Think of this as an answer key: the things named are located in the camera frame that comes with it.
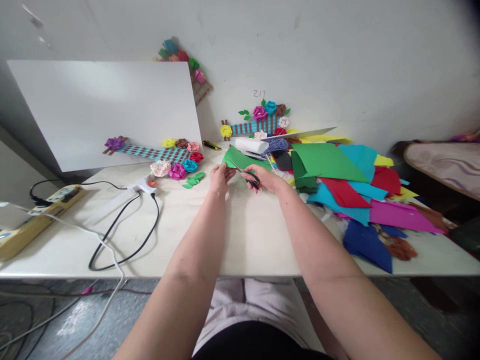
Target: scissors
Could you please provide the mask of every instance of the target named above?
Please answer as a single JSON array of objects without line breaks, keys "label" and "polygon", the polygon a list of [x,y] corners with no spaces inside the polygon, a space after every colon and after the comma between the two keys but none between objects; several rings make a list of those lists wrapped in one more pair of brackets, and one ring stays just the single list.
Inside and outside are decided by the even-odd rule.
[{"label": "scissors", "polygon": [[245,179],[245,181],[246,181],[247,183],[251,184],[255,189],[257,189],[257,190],[259,189],[260,179],[258,178],[257,175],[255,175],[255,174],[254,174],[253,172],[251,172],[251,171],[243,171],[241,168],[239,168],[239,167],[237,166],[236,163],[234,163],[234,162],[232,161],[231,158],[228,158],[228,160],[230,160],[230,162],[236,167],[236,169],[237,169],[239,172],[245,173],[245,174],[249,174],[250,176],[252,176],[255,180],[247,180],[247,179]]}]

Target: purple paper rose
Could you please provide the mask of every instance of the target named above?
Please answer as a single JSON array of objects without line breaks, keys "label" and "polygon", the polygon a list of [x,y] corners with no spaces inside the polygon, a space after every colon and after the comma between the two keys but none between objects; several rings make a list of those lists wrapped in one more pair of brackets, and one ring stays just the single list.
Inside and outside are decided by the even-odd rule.
[{"label": "purple paper rose", "polygon": [[257,106],[253,110],[253,118],[257,121],[263,120],[267,117],[267,113],[263,106]]},{"label": "purple paper rose", "polygon": [[113,150],[121,149],[124,147],[124,145],[125,145],[125,141],[123,141],[119,137],[113,137],[113,138],[111,137],[106,141],[106,144],[105,144],[107,148],[110,148]]},{"label": "purple paper rose", "polygon": [[183,180],[187,176],[187,172],[183,165],[176,163],[172,166],[171,170],[168,172],[168,175],[174,180]]}]

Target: white table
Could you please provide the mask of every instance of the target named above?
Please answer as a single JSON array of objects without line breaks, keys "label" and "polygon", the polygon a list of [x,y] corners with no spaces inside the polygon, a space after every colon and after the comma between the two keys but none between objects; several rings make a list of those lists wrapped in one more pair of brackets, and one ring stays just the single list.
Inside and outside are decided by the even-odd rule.
[{"label": "white table", "polygon": [[[220,162],[228,148],[222,150],[206,148],[205,159],[200,171],[206,176],[193,189],[185,189],[171,178],[158,180],[159,195],[163,201],[160,221],[143,250],[123,265],[128,278],[159,278],[197,214],[209,188],[209,172],[215,162]],[[88,182],[110,181],[117,186],[127,186],[150,172],[149,164],[124,165],[105,168]],[[86,186],[88,194],[76,203],[62,219],[81,224],[98,207],[119,194],[108,184]],[[325,212],[316,206],[309,208],[322,218]],[[105,232],[117,215],[114,211],[93,230]],[[142,194],[121,217],[121,222],[112,232],[111,244],[120,253],[119,258],[134,252],[152,227],[157,215],[152,199]],[[222,276],[300,276],[294,257],[287,227],[275,195],[261,193],[254,195],[247,189],[240,175],[231,181],[227,198],[226,245],[221,266]],[[341,241],[343,234],[337,226],[336,217],[330,217],[325,225]],[[393,276],[469,276],[480,275],[480,262],[443,235],[417,234],[407,231],[408,241],[418,252],[410,261],[393,259]],[[75,228],[54,223],[28,247],[13,259],[0,262],[0,278],[46,278],[85,279],[117,278],[116,269],[92,272],[88,263],[98,245],[94,235]],[[356,258],[355,261],[368,276],[391,276],[376,266]],[[102,251],[97,258],[97,267],[112,263],[108,251]]]}]

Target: gray floor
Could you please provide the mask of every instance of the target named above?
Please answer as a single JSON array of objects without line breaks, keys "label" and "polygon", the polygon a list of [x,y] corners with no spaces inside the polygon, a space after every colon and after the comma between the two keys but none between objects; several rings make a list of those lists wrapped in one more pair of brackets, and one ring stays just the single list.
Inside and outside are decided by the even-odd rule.
[{"label": "gray floor", "polygon": [[[408,323],[441,355],[443,359],[473,359],[474,346],[480,339],[480,316],[478,313],[442,314],[431,307],[417,289],[407,279],[375,278],[373,283],[387,296]],[[478,285],[478,279],[462,279],[462,287]],[[91,281],[44,281],[56,293],[81,293]],[[445,280],[446,286],[452,281]],[[46,293],[37,285],[11,285],[0,283],[0,290],[12,292]],[[151,292],[156,280],[131,280],[125,288],[142,292]],[[116,281],[99,281],[94,291],[113,289]],[[299,289],[305,290],[302,281],[297,281]],[[95,295],[78,300],[68,311],[48,324],[40,342],[35,346],[28,359],[59,359],[87,335],[100,316],[109,295]],[[110,310],[96,333],[84,344],[71,359],[110,359],[140,315],[148,296],[121,292],[113,301]],[[75,299],[55,301],[54,313],[71,304]],[[33,324],[39,324],[50,316],[51,299],[13,298],[0,296],[0,333],[9,332],[14,337],[25,332],[30,326],[33,308]],[[23,360],[37,342],[42,329],[38,329],[27,338],[23,346],[21,341],[12,345],[3,360]],[[0,339],[0,346],[6,339]]]}]

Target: white board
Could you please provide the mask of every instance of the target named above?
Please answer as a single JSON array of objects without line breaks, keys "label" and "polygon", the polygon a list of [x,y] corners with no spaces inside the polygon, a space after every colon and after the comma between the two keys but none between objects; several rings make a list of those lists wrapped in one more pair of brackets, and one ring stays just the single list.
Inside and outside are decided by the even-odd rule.
[{"label": "white board", "polygon": [[151,162],[104,155],[108,138],[160,149],[202,143],[186,62],[9,60],[23,97],[63,172]]}]

